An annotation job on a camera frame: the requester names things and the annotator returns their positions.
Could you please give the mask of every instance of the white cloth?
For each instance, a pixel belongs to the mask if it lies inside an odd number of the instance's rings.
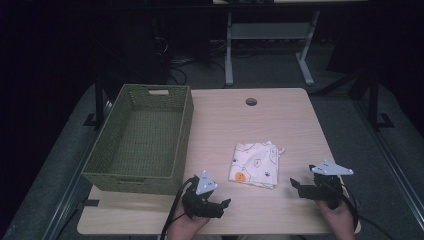
[[[284,149],[270,141],[236,145],[229,180],[273,189],[278,182],[278,160]]]

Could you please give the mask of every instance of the orange print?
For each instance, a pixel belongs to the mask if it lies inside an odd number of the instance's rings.
[[[246,182],[246,176],[242,172],[236,173],[236,181],[238,182]]]

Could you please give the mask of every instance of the human hand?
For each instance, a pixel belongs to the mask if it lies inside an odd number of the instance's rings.
[[[331,231],[338,240],[355,239],[355,229],[353,229],[353,217],[349,207],[344,201],[339,202],[339,206],[331,210],[326,201],[315,200],[322,216],[330,225]]]
[[[181,201],[175,209],[173,219],[175,220],[168,228],[168,240],[191,240],[210,220],[210,218],[197,216],[189,218],[184,214],[184,206]]]

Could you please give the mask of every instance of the table leg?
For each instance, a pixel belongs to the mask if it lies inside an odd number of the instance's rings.
[[[233,81],[233,64],[231,62],[231,12],[228,13],[227,22],[227,55],[225,56],[225,84],[232,86]]]
[[[309,46],[311,45],[311,42],[312,42],[312,37],[314,36],[315,27],[318,21],[319,14],[320,14],[320,11],[314,12],[312,16],[312,20],[306,32],[305,45],[303,46],[302,51],[300,51],[299,53],[296,53],[296,60],[299,64],[300,70],[302,71],[302,74],[303,74],[303,78],[305,79],[305,82],[307,85],[314,84],[314,80],[312,79],[311,73],[309,72],[309,68],[305,62],[305,59],[306,59],[306,54],[308,53],[308,50],[309,50]]]

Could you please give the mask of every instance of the table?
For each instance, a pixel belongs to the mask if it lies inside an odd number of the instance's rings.
[[[283,3],[343,3],[365,2],[367,0],[274,0],[275,4]],[[225,1],[214,0],[214,4],[225,4]],[[306,64],[306,55],[314,36],[320,11],[312,14],[309,22],[296,23],[233,23],[231,12],[228,13],[227,51],[225,56],[225,83],[233,85],[233,68],[231,61],[231,41],[233,39],[303,39],[305,41],[300,52],[296,53],[296,61],[307,85],[314,80]]]
[[[219,184],[209,198],[231,198],[221,219],[200,234],[320,234],[330,232],[313,201],[300,199],[289,178],[312,184],[309,164],[333,160],[309,97],[303,89],[192,90],[194,113],[184,181],[206,170]],[[255,106],[246,104],[254,98]],[[269,190],[229,182],[236,143],[272,141],[284,147],[278,185]],[[103,192],[92,188],[78,224],[81,234],[160,234],[174,196]]]

